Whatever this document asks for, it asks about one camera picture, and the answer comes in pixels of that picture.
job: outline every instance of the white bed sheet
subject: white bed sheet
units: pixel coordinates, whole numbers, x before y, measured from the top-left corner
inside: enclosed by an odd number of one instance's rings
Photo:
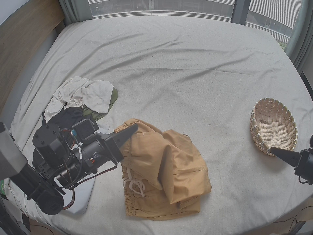
[[[209,168],[201,212],[170,221],[125,214],[121,167],[96,178],[82,215],[43,214],[12,182],[7,197],[31,218],[68,234],[240,234],[275,221],[313,193],[293,168],[258,151],[250,134],[257,100],[273,97],[298,125],[296,151],[313,134],[312,100],[265,31],[210,19],[135,16],[67,26],[30,82],[12,133],[32,162],[32,136],[52,94],[73,76],[107,80],[119,97],[101,120],[129,118],[188,134]]]

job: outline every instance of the curtain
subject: curtain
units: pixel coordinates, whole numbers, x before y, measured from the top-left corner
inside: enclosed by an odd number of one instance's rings
[[[92,19],[88,0],[59,0],[59,2],[65,15],[65,25]]]
[[[285,52],[301,74],[313,52],[313,0],[302,0],[301,9]]]

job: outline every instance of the white drawstring bow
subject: white drawstring bow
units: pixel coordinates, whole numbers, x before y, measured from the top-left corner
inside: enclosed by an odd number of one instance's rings
[[[133,192],[140,194],[142,197],[145,196],[143,191],[145,190],[145,184],[140,180],[136,178],[132,178],[131,176],[131,169],[127,168],[127,174],[128,177],[123,178],[123,185],[126,187],[126,183],[129,182],[129,189],[131,189]],[[140,192],[133,189],[133,184],[137,185],[140,189]]]

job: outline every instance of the woven basket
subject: woven basket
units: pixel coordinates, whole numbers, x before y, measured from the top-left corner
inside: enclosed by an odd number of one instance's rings
[[[288,108],[274,98],[260,99],[253,107],[250,119],[252,138],[264,153],[271,147],[293,151],[298,141],[295,119]]]

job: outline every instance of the black cloth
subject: black cloth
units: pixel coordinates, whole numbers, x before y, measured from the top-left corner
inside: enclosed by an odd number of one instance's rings
[[[45,113],[42,113],[42,125],[46,125],[46,120],[45,120]],[[58,114],[53,116],[48,123],[55,123],[60,127],[60,130],[62,129],[70,129],[72,130],[72,126],[78,122],[80,122],[83,119],[90,119],[94,126],[95,130],[98,130],[99,127],[96,123],[96,121],[93,119],[92,115],[86,115],[83,116],[83,110],[80,107],[69,107],[66,108],[65,110],[61,110]],[[74,138],[72,137],[70,132],[62,132],[66,142],[68,145],[71,147]],[[38,151],[35,149],[33,152],[33,166],[37,168],[38,165],[40,165],[43,162],[43,159],[41,155],[38,153]]]

